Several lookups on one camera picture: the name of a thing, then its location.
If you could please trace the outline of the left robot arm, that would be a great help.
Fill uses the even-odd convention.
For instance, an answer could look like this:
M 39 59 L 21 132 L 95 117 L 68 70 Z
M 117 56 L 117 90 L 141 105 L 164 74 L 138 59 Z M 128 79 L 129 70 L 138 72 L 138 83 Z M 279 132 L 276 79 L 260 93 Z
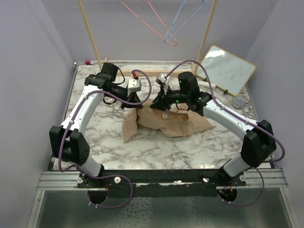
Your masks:
M 123 103 L 127 108 L 140 107 L 137 92 L 141 81 L 135 72 L 126 87 L 119 86 L 115 80 L 120 68 L 112 63 L 104 63 L 98 74 L 85 78 L 82 94 L 71 114 L 60 126 L 52 126 L 49 131 L 52 153 L 58 159 L 58 168 L 65 172 L 73 167 L 87 173 L 88 181 L 98 188 L 104 184 L 103 165 L 90 155 L 90 146 L 85 139 L 87 125 L 106 96 Z

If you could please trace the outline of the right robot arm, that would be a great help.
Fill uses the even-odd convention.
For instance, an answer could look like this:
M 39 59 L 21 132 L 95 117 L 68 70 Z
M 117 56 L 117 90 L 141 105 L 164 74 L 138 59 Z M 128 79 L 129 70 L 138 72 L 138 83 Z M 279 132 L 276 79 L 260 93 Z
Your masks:
M 222 185 L 228 186 L 241 172 L 257 168 L 276 150 L 272 126 L 268 121 L 256 122 L 225 107 L 210 93 L 200 91 L 197 79 L 191 72 L 178 75 L 178 90 L 172 90 L 168 80 L 166 74 L 157 76 L 156 82 L 161 87 L 150 106 L 152 109 L 167 111 L 173 104 L 185 104 L 189 111 L 212 119 L 242 141 L 240 154 L 219 170 L 218 180 Z

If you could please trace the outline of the beige t shirt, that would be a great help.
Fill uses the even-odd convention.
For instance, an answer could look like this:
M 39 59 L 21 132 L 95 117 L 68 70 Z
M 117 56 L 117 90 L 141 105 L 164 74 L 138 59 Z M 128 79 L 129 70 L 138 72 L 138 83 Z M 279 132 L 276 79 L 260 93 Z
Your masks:
M 148 100 L 143 104 L 143 108 L 129 110 L 122 125 L 125 143 L 137 134 L 138 126 L 160 130 L 165 136 L 171 138 L 192 136 L 215 127 L 205 117 L 188 111 L 185 104 L 181 105 L 182 110 L 173 108 L 168 111 L 151 109 L 151 104 L 152 100 Z

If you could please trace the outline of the blue wire hanger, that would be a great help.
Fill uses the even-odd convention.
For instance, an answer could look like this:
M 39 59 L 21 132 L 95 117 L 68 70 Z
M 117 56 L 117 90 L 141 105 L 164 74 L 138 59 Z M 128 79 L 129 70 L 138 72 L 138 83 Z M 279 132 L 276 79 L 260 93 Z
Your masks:
M 204 4 L 204 0 L 183 0 L 164 35 L 164 44 L 173 41 L 180 31 L 201 11 Z

